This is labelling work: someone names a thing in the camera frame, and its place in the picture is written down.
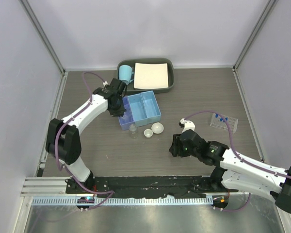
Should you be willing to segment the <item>blue three-compartment organizer box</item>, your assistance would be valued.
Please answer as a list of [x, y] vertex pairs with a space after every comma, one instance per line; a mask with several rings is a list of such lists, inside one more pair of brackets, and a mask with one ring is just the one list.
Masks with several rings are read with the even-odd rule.
[[126, 96], [123, 98], [123, 103], [126, 111], [131, 111], [133, 117], [133, 122], [127, 124], [121, 124], [119, 120], [123, 131], [128, 130], [131, 124], [141, 127], [161, 120], [162, 114], [153, 91]]

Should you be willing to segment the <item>large white porcelain dish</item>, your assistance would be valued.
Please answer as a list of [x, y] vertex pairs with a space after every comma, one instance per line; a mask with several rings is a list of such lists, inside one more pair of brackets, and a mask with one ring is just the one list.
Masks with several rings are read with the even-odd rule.
[[164, 126], [161, 123], [156, 122], [151, 126], [151, 130], [155, 134], [161, 134], [164, 130]]

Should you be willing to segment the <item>clear acrylic test tube rack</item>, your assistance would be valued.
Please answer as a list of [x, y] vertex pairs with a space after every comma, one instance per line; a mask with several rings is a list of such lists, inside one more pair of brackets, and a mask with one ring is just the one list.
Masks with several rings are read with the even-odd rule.
[[229, 117], [229, 116], [225, 116], [223, 115], [223, 117], [219, 116], [220, 119], [221, 118], [228, 118], [228, 121], [224, 121], [224, 122], [220, 122], [220, 119], [215, 118], [215, 113], [213, 113], [211, 120], [210, 120], [210, 126], [214, 127], [214, 128], [218, 128], [218, 129], [222, 129], [222, 130], [226, 130], [228, 131], [227, 125], [226, 123], [229, 125], [230, 130], [232, 133], [235, 133], [238, 127], [238, 119], [233, 118], [233, 117]]

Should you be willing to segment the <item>small white porcelain crucible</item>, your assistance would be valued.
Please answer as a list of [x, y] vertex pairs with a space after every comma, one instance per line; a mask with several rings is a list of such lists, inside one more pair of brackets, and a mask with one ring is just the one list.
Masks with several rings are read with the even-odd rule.
[[146, 138], [151, 138], [153, 136], [153, 131], [151, 129], [144, 130], [144, 136]]

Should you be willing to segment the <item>clear glass beaker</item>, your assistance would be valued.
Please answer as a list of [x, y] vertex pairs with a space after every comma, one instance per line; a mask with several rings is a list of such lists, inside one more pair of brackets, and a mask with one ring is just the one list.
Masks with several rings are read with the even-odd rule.
[[133, 122], [133, 117], [132, 117], [132, 114], [131, 114], [131, 111], [127, 110], [123, 116], [121, 116], [119, 118], [121, 124], [127, 124], [127, 123], [130, 123], [130, 122]]

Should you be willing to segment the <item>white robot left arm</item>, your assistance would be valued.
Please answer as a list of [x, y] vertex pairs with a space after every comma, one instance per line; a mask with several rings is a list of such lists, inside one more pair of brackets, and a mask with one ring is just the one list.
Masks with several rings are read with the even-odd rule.
[[89, 99], [63, 119], [54, 118], [48, 125], [46, 152], [55, 158], [59, 170], [63, 168], [77, 181], [77, 188], [84, 194], [93, 190], [92, 171], [81, 158], [81, 133], [100, 114], [108, 111], [113, 117], [121, 117], [126, 109], [123, 94], [127, 85], [112, 79], [90, 92]]

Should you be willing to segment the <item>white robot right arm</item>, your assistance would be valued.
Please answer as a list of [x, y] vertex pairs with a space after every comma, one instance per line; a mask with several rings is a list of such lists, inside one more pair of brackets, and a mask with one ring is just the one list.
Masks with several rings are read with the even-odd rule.
[[169, 149], [174, 157], [195, 157], [214, 166], [210, 188], [244, 191], [272, 201], [291, 214], [291, 167], [275, 167], [237, 153], [227, 145], [205, 141], [193, 130], [174, 134]]

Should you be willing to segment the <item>dark green plastic tray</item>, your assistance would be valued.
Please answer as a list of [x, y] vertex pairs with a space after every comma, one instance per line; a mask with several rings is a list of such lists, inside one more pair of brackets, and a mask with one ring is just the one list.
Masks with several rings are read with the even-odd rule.
[[120, 62], [117, 79], [127, 85], [127, 94], [146, 91], [167, 93], [174, 86], [174, 67], [166, 58], [138, 58]]

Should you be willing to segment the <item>light blue mug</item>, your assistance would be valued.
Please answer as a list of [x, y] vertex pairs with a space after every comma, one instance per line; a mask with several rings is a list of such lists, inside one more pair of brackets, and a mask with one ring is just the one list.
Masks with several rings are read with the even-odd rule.
[[118, 71], [118, 78], [126, 85], [130, 84], [133, 80], [133, 68], [128, 65], [121, 65]]

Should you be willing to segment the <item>white square plate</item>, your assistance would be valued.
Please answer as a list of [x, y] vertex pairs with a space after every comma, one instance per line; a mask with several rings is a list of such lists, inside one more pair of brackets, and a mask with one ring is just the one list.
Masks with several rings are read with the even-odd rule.
[[136, 63], [134, 69], [135, 89], [162, 89], [169, 86], [168, 65]]

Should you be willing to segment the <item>clear glass jar with lid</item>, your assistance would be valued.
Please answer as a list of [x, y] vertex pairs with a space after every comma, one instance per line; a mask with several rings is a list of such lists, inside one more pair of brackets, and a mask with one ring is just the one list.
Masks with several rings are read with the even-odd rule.
[[133, 139], [137, 138], [138, 133], [137, 133], [137, 127], [135, 126], [135, 124], [131, 124], [129, 126], [129, 135]]

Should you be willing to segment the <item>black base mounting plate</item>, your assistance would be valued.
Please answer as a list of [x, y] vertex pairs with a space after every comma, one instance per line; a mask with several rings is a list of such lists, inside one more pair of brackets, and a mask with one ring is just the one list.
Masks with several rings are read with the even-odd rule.
[[221, 184], [205, 176], [117, 176], [95, 177], [90, 190], [114, 191], [113, 198], [158, 199], [168, 195], [181, 198], [201, 198], [207, 193], [226, 193]]

